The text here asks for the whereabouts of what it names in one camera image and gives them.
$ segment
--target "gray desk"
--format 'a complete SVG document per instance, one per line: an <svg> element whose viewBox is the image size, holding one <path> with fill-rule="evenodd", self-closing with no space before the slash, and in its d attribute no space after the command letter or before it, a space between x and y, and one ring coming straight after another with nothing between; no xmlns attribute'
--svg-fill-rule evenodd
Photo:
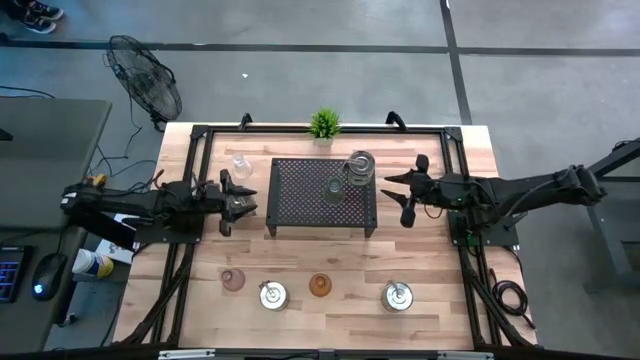
<svg viewBox="0 0 640 360"><path fill-rule="evenodd" d="M14 136L0 141L0 241L45 231L5 244L32 245L34 254L16 302L0 304L0 353L41 350L51 325L68 306L83 230L63 233L60 252L68 261L53 299L35 301L31 278L38 262L57 249L65 220L59 207L62 190L86 176L110 110L110 103L98 100L0 99L0 128Z"/></svg>

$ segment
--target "floor stripe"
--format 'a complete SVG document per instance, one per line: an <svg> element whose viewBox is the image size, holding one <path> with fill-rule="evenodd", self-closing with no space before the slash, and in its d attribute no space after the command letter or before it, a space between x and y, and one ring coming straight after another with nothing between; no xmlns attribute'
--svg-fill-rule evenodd
<svg viewBox="0 0 640 360"><path fill-rule="evenodd" d="M460 55L492 56L637 57L640 56L640 49L459 47L458 53Z"/></svg>
<svg viewBox="0 0 640 360"><path fill-rule="evenodd" d="M455 87L456 98L458 99L460 120L462 125L471 125L471 110L469 109L467 90L465 89L464 79L462 77L462 65L460 65L460 56L458 55L456 34L453 30L453 21L451 20L451 11L449 10L449 2L447 0L440 0L440 10L442 11L442 21L444 22L444 33L447 37L447 44L450 50L449 60L453 74L453 86Z"/></svg>
<svg viewBox="0 0 640 360"><path fill-rule="evenodd" d="M184 44L143 43L149 50L163 51L247 51L247 52L316 52L316 53L389 53L389 54L446 54L446 46L394 45L275 45L275 44ZM32 41L9 40L0 46L36 49L107 50L105 41Z"/></svg>

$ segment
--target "metal can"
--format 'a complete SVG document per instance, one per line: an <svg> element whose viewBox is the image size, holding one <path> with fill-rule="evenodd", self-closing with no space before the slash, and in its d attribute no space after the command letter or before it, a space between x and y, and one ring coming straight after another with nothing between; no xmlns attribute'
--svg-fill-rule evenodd
<svg viewBox="0 0 640 360"><path fill-rule="evenodd" d="M382 290L382 306L387 311L399 312L407 310L413 303L413 293L409 285L389 281Z"/></svg>
<svg viewBox="0 0 640 360"><path fill-rule="evenodd" d="M345 162L347 180L354 186L365 186L371 181L376 160L366 151L356 151Z"/></svg>
<svg viewBox="0 0 640 360"><path fill-rule="evenodd" d="M281 311L289 304L289 292L279 282L267 280L260 284L260 302L269 310Z"/></svg>

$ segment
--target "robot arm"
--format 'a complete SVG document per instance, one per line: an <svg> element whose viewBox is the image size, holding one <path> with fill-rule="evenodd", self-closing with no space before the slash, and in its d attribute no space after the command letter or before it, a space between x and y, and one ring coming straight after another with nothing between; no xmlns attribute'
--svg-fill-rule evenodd
<svg viewBox="0 0 640 360"><path fill-rule="evenodd" d="M74 225L127 249L133 245L135 231L132 227L155 229L154 235L157 234L160 241L181 242L180 234L197 233L205 215L221 214L220 232L230 236L230 224L257 208L239 201L256 192L234 185L227 170L220 171L220 184L173 181L158 185L161 174L162 171L147 183L154 182L157 190L144 193L106 189L87 182L71 185L65 188L60 207ZM127 218L123 225L104 212L137 218ZM175 233L175 241L171 236L163 235L166 233L163 230Z"/></svg>
<svg viewBox="0 0 640 360"><path fill-rule="evenodd" d="M517 180L447 174L440 179L427 175L429 160L418 155L417 170L389 176L391 182L409 185L409 197L391 191L383 193L402 206L400 223L412 227L415 204L448 210L468 211L471 229L491 226L511 215L564 203L594 205L606 195L591 171L582 165L552 174Z"/></svg>

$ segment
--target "computer mouse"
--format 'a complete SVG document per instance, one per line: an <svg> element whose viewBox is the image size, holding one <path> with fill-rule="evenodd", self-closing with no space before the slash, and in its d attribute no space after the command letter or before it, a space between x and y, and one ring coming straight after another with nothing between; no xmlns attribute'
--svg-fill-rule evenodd
<svg viewBox="0 0 640 360"><path fill-rule="evenodd" d="M66 263L67 257L58 253L49 254L40 260L31 281L31 294L34 299L47 301L58 292Z"/></svg>

